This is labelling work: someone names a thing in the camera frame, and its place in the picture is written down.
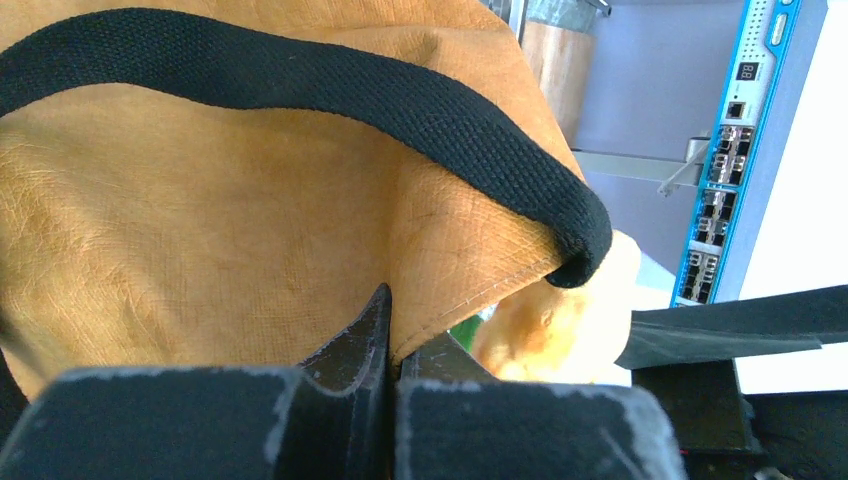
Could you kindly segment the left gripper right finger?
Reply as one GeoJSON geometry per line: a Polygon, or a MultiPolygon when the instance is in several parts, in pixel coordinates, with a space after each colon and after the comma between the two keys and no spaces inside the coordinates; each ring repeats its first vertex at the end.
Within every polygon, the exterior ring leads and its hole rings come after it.
{"type": "Polygon", "coordinates": [[[684,479],[671,422],[639,387],[504,382],[450,335],[396,384],[397,479],[684,479]]]}

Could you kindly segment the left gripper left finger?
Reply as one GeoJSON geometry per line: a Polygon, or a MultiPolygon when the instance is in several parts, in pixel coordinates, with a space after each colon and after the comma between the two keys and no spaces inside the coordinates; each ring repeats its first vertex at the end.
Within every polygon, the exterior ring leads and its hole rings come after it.
{"type": "Polygon", "coordinates": [[[70,371],[24,413],[5,479],[381,479],[391,293],[297,366],[70,371]]]}

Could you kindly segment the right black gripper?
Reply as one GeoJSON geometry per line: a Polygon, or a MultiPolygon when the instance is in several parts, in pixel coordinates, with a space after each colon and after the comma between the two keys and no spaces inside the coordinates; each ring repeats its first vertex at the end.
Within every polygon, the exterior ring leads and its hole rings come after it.
{"type": "Polygon", "coordinates": [[[846,392],[744,395],[722,361],[846,340],[843,285],[635,311],[616,364],[667,412],[690,478],[847,480],[846,392]]]}

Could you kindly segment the long croissant bread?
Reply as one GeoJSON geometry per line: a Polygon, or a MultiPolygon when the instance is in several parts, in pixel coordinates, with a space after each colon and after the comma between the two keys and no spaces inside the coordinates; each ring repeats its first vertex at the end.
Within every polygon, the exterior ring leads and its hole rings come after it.
{"type": "Polygon", "coordinates": [[[628,342],[640,264],[635,240],[614,231],[584,285],[540,280],[502,299],[477,329],[472,356],[500,380],[598,383],[628,342]]]}

